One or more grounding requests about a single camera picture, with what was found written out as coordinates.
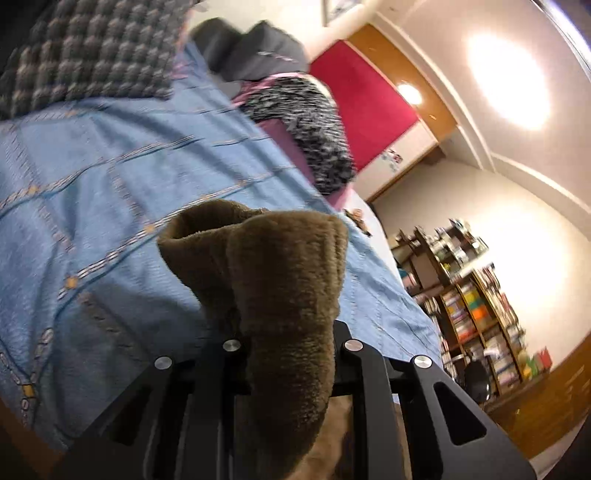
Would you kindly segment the brown fleece pants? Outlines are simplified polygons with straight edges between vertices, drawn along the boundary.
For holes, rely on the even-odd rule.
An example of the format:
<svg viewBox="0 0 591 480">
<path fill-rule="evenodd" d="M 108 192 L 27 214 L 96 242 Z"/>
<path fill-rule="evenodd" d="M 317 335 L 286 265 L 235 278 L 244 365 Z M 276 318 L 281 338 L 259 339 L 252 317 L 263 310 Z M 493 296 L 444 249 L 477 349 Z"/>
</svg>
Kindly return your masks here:
<svg viewBox="0 0 591 480">
<path fill-rule="evenodd" d="M 157 246 L 213 327 L 249 343 L 238 452 L 253 479 L 284 479 L 322 430 L 349 231 L 318 211 L 213 200 L 174 216 Z"/>
</svg>

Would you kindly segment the black office chair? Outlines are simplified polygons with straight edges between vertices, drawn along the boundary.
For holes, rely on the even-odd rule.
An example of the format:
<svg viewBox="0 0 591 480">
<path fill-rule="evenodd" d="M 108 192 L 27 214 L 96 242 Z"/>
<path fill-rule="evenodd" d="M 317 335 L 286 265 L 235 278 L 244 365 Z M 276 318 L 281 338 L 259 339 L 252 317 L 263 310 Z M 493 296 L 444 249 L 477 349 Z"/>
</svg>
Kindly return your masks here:
<svg viewBox="0 0 591 480">
<path fill-rule="evenodd" d="M 455 368 L 455 382 L 480 406 L 490 401 L 493 383 L 490 378 L 488 361 L 482 358 L 458 355 L 452 358 Z"/>
</svg>

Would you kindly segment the wooden bookshelf with books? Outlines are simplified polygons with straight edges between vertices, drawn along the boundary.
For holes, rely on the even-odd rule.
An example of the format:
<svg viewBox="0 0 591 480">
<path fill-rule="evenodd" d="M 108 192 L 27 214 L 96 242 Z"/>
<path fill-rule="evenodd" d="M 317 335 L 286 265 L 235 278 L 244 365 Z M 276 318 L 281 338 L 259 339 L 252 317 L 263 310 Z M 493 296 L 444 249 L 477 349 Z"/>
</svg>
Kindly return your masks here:
<svg viewBox="0 0 591 480">
<path fill-rule="evenodd" d="M 527 351 L 525 329 L 493 264 L 430 296 L 419 296 L 418 303 L 438 328 L 444 369 L 453 380 L 453 357 L 484 357 L 488 361 L 494 396 L 485 404 L 516 392 L 553 366 L 547 349 L 534 354 Z"/>
</svg>

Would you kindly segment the wooden wardrobe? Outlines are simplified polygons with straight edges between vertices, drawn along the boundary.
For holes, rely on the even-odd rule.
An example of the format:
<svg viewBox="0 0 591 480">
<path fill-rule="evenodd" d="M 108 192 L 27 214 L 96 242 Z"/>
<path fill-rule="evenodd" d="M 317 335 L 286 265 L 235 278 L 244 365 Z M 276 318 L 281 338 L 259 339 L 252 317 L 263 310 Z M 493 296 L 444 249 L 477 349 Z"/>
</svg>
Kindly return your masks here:
<svg viewBox="0 0 591 480">
<path fill-rule="evenodd" d="M 590 413 L 590 339 L 552 371 L 487 408 L 528 459 L 557 443 Z"/>
</svg>

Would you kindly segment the wooden desk with shelf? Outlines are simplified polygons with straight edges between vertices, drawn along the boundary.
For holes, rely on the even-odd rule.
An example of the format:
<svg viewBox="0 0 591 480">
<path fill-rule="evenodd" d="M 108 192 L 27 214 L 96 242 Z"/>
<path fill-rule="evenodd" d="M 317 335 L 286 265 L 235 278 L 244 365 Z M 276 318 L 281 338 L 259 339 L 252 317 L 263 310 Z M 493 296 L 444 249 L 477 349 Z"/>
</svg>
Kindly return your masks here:
<svg viewBox="0 0 591 480">
<path fill-rule="evenodd" d="M 413 297 L 452 285 L 489 250 L 459 219 L 450 219 L 449 226 L 431 234 L 420 226 L 411 235 L 400 230 L 390 240 L 390 248 L 403 285 Z"/>
</svg>

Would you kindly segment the small doll on bed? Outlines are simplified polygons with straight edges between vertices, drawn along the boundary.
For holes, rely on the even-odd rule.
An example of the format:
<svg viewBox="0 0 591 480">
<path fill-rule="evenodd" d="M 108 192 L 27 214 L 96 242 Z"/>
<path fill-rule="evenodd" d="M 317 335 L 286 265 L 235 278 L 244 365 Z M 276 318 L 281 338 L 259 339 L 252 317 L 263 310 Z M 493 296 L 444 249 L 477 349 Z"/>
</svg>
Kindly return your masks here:
<svg viewBox="0 0 591 480">
<path fill-rule="evenodd" d="M 345 213 L 346 217 L 349 218 L 349 220 L 353 221 L 353 224 L 356 225 L 356 227 L 358 227 L 360 229 L 360 231 L 363 232 L 363 234 L 365 234 L 366 236 L 370 237 L 372 236 L 372 233 L 370 233 L 370 229 L 367 226 L 365 220 L 363 220 L 363 211 L 361 209 L 353 209 L 353 210 L 342 210 L 342 212 Z"/>
</svg>

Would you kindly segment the pink pillow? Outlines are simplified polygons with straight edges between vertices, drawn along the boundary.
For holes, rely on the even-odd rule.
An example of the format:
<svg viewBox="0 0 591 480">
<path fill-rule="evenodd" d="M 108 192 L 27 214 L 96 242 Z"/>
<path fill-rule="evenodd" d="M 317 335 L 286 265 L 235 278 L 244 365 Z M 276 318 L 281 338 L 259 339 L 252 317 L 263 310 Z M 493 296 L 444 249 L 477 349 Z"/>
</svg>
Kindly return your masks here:
<svg viewBox="0 0 591 480">
<path fill-rule="evenodd" d="M 356 177 L 345 127 L 329 88 L 304 73 L 242 83 L 232 104 L 266 131 L 328 203 L 339 210 Z"/>
</svg>

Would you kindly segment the leopard print blanket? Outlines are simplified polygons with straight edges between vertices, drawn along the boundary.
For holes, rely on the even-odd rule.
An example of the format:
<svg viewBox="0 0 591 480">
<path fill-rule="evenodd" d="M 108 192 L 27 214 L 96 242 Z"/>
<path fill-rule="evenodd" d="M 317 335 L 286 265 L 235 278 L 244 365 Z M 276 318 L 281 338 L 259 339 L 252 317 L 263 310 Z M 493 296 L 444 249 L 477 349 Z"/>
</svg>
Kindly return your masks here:
<svg viewBox="0 0 591 480">
<path fill-rule="evenodd" d="M 329 196 L 356 176 L 345 127 L 335 101 L 308 74 L 273 77 L 235 101 L 253 122 L 279 120 L 300 148 L 315 188 Z"/>
</svg>

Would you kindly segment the grey tufted headboard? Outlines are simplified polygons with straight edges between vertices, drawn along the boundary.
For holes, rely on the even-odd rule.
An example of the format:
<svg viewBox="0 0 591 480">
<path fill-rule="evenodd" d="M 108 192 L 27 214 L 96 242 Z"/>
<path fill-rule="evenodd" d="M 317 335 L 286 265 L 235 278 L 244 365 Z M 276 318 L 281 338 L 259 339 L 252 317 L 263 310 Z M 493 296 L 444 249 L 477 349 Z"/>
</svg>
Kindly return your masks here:
<svg viewBox="0 0 591 480">
<path fill-rule="evenodd" d="M 242 33 L 224 19 L 212 18 L 200 23 L 191 37 L 209 71 L 226 82 L 310 70 L 303 44 L 266 20 Z"/>
</svg>

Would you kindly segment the plaid cloth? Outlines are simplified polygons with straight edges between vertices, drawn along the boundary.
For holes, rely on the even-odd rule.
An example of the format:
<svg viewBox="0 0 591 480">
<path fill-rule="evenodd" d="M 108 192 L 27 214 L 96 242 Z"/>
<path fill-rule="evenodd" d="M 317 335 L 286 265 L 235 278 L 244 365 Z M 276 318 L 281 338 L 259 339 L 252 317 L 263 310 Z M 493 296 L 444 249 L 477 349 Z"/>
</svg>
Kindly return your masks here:
<svg viewBox="0 0 591 480">
<path fill-rule="evenodd" d="M 1 117 L 87 98 L 166 99 L 191 1 L 1 4 Z"/>
</svg>

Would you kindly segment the red wall panel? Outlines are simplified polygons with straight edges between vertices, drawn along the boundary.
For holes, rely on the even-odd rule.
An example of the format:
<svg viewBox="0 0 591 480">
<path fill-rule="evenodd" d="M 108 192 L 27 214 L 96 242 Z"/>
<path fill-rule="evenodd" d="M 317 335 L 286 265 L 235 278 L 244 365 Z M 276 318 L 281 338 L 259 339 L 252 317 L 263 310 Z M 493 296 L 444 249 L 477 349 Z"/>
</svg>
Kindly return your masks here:
<svg viewBox="0 0 591 480">
<path fill-rule="evenodd" d="M 419 121 L 396 89 L 345 41 L 315 58 L 310 73 L 329 88 L 359 171 Z"/>
</svg>

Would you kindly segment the framed wall picture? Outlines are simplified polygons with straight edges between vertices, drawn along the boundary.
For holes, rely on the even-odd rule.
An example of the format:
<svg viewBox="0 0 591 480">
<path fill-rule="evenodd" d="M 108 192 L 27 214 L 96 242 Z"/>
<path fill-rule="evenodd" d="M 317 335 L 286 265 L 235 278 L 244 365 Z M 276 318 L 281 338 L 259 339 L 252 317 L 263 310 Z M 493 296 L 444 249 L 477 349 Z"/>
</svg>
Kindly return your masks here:
<svg viewBox="0 0 591 480">
<path fill-rule="evenodd" d="M 322 25 L 328 27 L 359 5 L 363 5 L 363 0 L 322 0 Z"/>
</svg>

